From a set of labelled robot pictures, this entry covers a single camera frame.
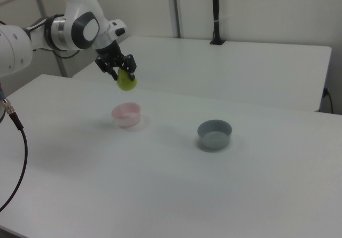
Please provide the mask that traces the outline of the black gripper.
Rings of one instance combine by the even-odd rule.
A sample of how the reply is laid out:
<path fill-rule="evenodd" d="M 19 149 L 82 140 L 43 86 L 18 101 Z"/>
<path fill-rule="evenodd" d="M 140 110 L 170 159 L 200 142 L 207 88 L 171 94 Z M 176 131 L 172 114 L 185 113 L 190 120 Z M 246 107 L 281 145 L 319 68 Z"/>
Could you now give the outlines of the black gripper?
<path fill-rule="evenodd" d="M 133 55 L 124 56 L 117 41 L 110 45 L 95 50 L 98 54 L 95 63 L 103 73 L 109 74 L 114 81 L 118 80 L 118 75 L 114 67 L 122 67 L 130 79 L 135 79 L 136 62 Z"/>

